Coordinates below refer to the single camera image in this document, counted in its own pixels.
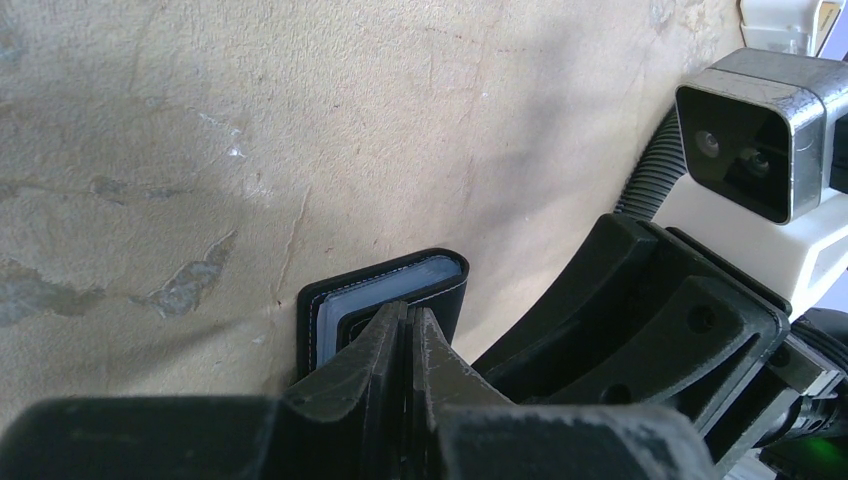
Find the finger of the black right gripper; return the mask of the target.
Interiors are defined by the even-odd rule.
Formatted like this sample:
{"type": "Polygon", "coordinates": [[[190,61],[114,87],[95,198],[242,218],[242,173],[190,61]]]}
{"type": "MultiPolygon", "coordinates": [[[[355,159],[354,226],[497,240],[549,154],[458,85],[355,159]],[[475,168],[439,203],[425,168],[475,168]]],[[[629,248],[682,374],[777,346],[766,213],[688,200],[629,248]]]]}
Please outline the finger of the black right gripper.
{"type": "Polygon", "coordinates": [[[790,312],[681,230],[605,214],[474,368],[518,404],[671,408],[728,467],[757,440],[753,389],[790,312]]]}

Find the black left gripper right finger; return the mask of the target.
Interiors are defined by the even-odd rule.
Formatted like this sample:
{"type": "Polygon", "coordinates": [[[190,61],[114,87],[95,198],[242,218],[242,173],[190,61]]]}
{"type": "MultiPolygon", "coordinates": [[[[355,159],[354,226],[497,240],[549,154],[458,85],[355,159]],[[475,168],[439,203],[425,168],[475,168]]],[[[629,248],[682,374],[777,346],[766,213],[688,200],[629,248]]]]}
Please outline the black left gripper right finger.
{"type": "Polygon", "coordinates": [[[703,440],[651,405],[518,405],[409,311],[412,479],[713,479],[703,440]]]}

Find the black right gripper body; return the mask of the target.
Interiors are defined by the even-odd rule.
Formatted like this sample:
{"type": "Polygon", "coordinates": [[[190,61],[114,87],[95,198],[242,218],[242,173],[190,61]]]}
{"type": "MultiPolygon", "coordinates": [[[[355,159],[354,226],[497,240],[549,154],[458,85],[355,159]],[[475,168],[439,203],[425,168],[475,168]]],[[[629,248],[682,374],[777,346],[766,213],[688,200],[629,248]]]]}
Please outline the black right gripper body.
{"type": "Polygon", "coordinates": [[[847,477],[847,314],[812,308],[797,319],[769,369],[798,398],[756,444],[778,479],[847,477]]]}

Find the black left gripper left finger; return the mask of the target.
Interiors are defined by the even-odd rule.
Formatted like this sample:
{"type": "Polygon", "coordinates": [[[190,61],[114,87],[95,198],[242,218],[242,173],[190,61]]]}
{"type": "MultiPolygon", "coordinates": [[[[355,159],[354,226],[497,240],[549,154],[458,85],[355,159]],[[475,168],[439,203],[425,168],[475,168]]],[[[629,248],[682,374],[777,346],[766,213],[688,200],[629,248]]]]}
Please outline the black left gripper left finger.
{"type": "Polygon", "coordinates": [[[397,479],[408,307],[278,397],[67,398],[1,439],[5,479],[397,479]]]}

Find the black leather card holder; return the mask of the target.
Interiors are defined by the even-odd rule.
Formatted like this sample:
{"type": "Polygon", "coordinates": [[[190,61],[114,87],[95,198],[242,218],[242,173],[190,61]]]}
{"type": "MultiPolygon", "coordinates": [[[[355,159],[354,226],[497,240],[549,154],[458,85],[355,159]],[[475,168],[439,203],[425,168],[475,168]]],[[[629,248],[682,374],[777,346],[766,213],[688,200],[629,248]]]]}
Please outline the black leather card holder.
{"type": "Polygon", "coordinates": [[[447,341],[454,338],[470,273],[459,253],[430,248],[303,287],[296,299],[297,381],[352,343],[382,305],[430,309],[447,341]]]}

